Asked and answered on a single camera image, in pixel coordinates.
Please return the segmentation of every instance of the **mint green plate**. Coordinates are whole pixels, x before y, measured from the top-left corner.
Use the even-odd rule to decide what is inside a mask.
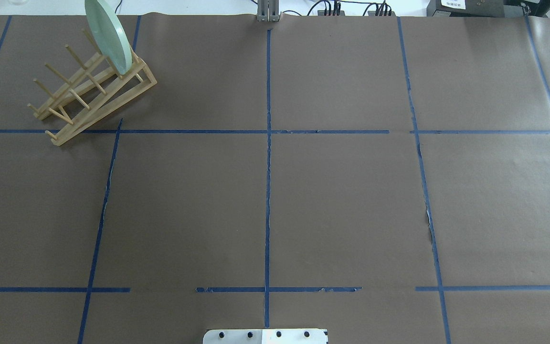
[[[105,0],[85,0],[86,19],[101,52],[109,57],[120,74],[131,68],[131,45],[116,13]]]

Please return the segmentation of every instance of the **metal bracket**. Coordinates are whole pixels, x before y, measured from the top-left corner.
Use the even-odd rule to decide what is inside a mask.
[[[279,22],[279,0],[257,0],[259,22]]]
[[[328,344],[323,329],[210,330],[203,344]]]

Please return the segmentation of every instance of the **white metal plate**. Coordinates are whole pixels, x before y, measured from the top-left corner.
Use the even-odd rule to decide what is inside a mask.
[[[209,330],[203,336],[203,344],[328,344],[328,331],[324,329]]]

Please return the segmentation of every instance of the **black box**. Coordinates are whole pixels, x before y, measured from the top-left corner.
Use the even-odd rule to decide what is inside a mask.
[[[462,0],[465,9],[443,6],[442,3],[456,3],[449,0],[430,0],[426,7],[428,17],[504,17],[503,0]]]

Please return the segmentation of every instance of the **white label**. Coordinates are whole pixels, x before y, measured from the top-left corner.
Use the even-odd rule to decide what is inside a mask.
[[[452,9],[465,10],[465,0],[441,0],[441,5]]]
[[[451,12],[447,11],[435,11],[432,17],[449,17]]]

